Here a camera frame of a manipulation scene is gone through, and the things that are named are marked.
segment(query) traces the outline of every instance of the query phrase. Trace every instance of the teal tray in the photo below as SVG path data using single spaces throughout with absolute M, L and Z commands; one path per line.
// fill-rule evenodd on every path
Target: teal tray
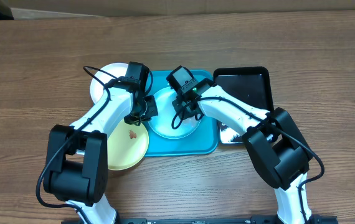
M 149 95 L 153 95 L 158 90 L 168 86 L 166 77 L 171 71 L 172 70 L 153 71 L 154 81 Z M 204 78 L 213 80 L 212 75 L 205 70 L 191 70 L 191 72 L 199 81 Z M 151 79 L 148 77 L 147 88 L 150 82 Z M 146 157 L 209 154 L 215 150 L 219 142 L 217 121 L 207 116 L 202 118 L 193 133 L 181 139 L 167 139 L 161 137 L 150 128 L 147 122 L 143 123 L 149 136 L 149 146 L 145 155 Z

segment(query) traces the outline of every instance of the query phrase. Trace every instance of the black plate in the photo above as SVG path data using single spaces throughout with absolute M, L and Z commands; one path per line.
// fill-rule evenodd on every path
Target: black plate
M 274 110 L 269 72 L 264 67 L 218 68 L 214 81 L 228 94 L 256 108 Z M 218 121 L 219 142 L 242 145 L 241 136 Z

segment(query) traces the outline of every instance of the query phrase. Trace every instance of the wire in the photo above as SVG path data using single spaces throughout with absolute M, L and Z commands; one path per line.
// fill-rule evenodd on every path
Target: wire
M 146 90 L 146 92 L 144 93 L 145 96 L 148 95 L 148 93 L 150 93 L 151 91 L 151 87 L 153 87 L 153 72 L 151 70 L 149 70 L 149 73 L 150 73 L 150 76 L 151 76 L 151 83 L 150 83 L 150 86 L 148 87 L 148 90 Z
M 135 123 L 136 126 L 140 126 L 141 125 L 141 116 L 139 116 L 139 121 L 137 123 Z
M 199 121 L 199 120 L 201 120 L 201 119 L 204 117 L 204 115 L 203 115 L 203 114 L 202 114 L 202 115 L 200 115 L 200 117 L 199 117 L 199 118 L 197 117 L 197 115 L 198 115 L 198 114 L 196 114 L 196 115 L 194 116 L 194 118 L 196 119 L 196 121 Z
M 107 106 L 108 102 L 110 101 L 111 98 L 111 94 L 110 91 L 108 90 L 108 88 L 106 88 L 105 84 L 100 81 L 100 79 L 98 79 L 95 75 L 93 75 L 92 73 L 90 73 L 87 69 L 93 69 L 99 72 L 103 72 L 113 78 L 115 78 L 115 80 L 117 81 L 117 78 L 111 74 L 109 74 L 108 72 L 105 72 L 101 69 L 98 68 L 94 68 L 94 67 L 90 67 L 90 66 L 84 66 L 83 69 L 85 70 L 86 73 L 88 73 L 92 78 L 94 78 L 96 81 L 98 81 L 106 90 L 107 92 L 107 99 L 104 102 L 104 104 L 93 114 L 92 117 L 88 118 L 88 120 L 78 129 L 76 129 L 73 134 L 64 141 L 64 143 L 60 146 L 60 148 L 57 150 L 57 152 L 53 155 L 53 157 L 49 160 L 49 162 L 46 164 L 46 166 L 44 167 L 44 169 L 42 170 L 42 172 L 40 173 L 40 176 L 38 178 L 37 184 L 36 184 L 36 199 L 38 200 L 38 202 L 45 206 L 45 207 L 49 207 L 49 208 L 74 208 L 76 209 L 77 213 L 79 212 L 83 218 L 83 220 L 85 220 L 85 222 L 87 224 L 91 224 L 91 222 L 89 221 L 88 217 L 86 216 L 85 212 L 83 212 L 82 208 L 79 207 L 78 205 L 70 205 L 70 204 L 50 204 L 50 203 L 46 203 L 43 201 L 42 197 L 40 196 L 40 185 L 42 184 L 43 178 L 44 178 L 44 174 L 46 173 L 46 171 L 49 169 L 51 163 L 54 161 L 54 159 L 56 158 L 56 156 L 63 150 L 63 148 L 70 142 L 72 141 L 78 134 L 80 131 L 82 131 L 86 126 L 88 126 L 88 124 L 90 124 L 102 111 L 103 109 Z
M 93 70 L 96 70 L 98 72 L 103 72 L 104 74 L 107 74 L 115 79 L 117 79 L 116 76 L 104 71 L 104 70 L 101 70 L 99 68 L 95 68 L 95 67 L 91 67 L 91 66 L 83 66 L 83 69 L 85 70 L 86 73 L 88 73 L 92 78 L 96 79 L 96 81 L 100 82 L 100 84 L 102 84 L 102 81 L 100 81 L 99 79 L 95 78 L 94 75 L 92 73 L 90 73 L 87 69 L 90 68 L 90 69 L 93 69 Z
M 227 102 L 227 103 L 230 103 L 231 105 L 235 106 L 237 109 L 239 109 L 240 111 L 244 112 L 246 115 L 250 116 L 250 118 L 253 118 L 253 119 L 256 119 L 257 121 L 261 122 L 262 124 L 268 126 L 269 128 L 272 128 L 273 130 L 275 130 L 276 132 L 280 133 L 282 136 L 285 136 L 289 139 L 291 139 L 292 141 L 298 143 L 303 149 L 305 149 L 306 151 L 308 151 L 316 160 L 317 162 L 319 163 L 320 165 L 320 173 L 312 178 L 309 178 L 307 180 L 304 180 L 302 181 L 299 185 L 298 185 L 298 194 L 299 194 L 299 198 L 300 198 L 300 205 L 301 205 L 301 213 L 303 215 L 303 219 L 305 221 L 305 223 L 307 224 L 308 223 L 308 220 L 306 219 L 306 213 L 305 213 L 305 209 L 304 209 L 304 206 L 303 206 L 303 199 L 302 199 L 302 193 L 301 191 L 303 190 L 302 189 L 302 186 L 304 186 L 305 184 L 307 183 L 310 183 L 312 181 L 315 181 L 315 180 L 318 180 L 320 179 L 323 175 L 324 175 L 324 164 L 323 164 L 323 161 L 321 161 L 320 157 L 315 153 L 313 152 L 309 147 L 307 147 L 306 145 L 304 145 L 302 142 L 300 142 L 299 140 L 297 140 L 296 138 L 294 138 L 293 136 L 290 136 L 289 134 L 287 134 L 286 132 L 284 132 L 283 130 L 281 130 L 280 128 L 272 125 L 272 124 L 269 124 L 268 122 L 266 122 L 265 120 L 263 120 L 262 118 L 259 118 L 257 116 L 255 116 L 253 113 L 247 111 L 246 109 L 242 108 L 240 105 L 238 105 L 237 103 L 234 103 L 233 101 L 231 100 L 228 100 L 226 98 L 223 98 L 223 97 L 217 97 L 217 96 L 210 96 L 210 97 L 203 97 L 203 98 L 199 98 L 198 100 L 196 101 L 192 101 L 186 105 L 184 105 L 182 108 L 179 109 L 179 111 L 176 112 L 175 116 L 173 117 L 172 119 L 172 128 L 173 129 L 177 129 L 180 124 L 182 123 L 181 121 L 179 122 L 179 124 L 174 127 L 173 124 L 175 122 L 175 119 L 177 118 L 177 116 L 179 116 L 179 113 L 184 113 L 184 109 L 187 108 L 188 106 L 191 106 L 193 105 L 194 103 L 197 103 L 198 101 L 202 101 L 202 100 L 220 100 L 220 101 L 224 101 L 224 102 Z

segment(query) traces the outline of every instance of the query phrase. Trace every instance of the white plate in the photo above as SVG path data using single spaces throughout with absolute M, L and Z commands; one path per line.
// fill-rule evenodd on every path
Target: white plate
M 158 116 L 148 121 L 151 129 L 160 136 L 168 139 L 184 138 L 195 131 L 200 123 L 194 117 L 185 119 L 180 127 L 172 129 L 172 119 L 176 114 L 172 101 L 176 99 L 176 92 L 171 87 L 166 87 L 154 94 L 157 104 Z M 175 120 L 175 126 L 180 122 L 179 117 Z
M 109 65 L 104 66 L 101 69 L 118 78 L 121 76 L 125 76 L 126 71 L 128 69 L 128 64 L 127 63 L 111 63 Z M 95 76 L 100 81 L 102 81 L 104 84 L 108 83 L 111 79 L 113 79 L 113 77 L 111 77 L 103 72 L 96 72 Z M 93 78 L 92 82 L 90 83 L 90 97 L 92 98 L 92 101 L 94 103 L 97 103 L 97 101 L 102 97 L 102 95 L 103 95 L 102 84 L 100 84 L 98 81 L 96 81 Z

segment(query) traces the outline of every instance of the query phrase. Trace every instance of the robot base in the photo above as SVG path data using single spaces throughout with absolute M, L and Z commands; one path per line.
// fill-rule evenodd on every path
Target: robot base
M 310 224 L 338 224 L 337 217 L 312 215 Z M 62 222 L 63 224 L 84 224 L 78 222 Z M 147 220 L 145 218 L 117 218 L 115 224 L 281 224 L 277 215 L 254 215 L 251 218 L 215 218 L 215 219 L 176 219 Z

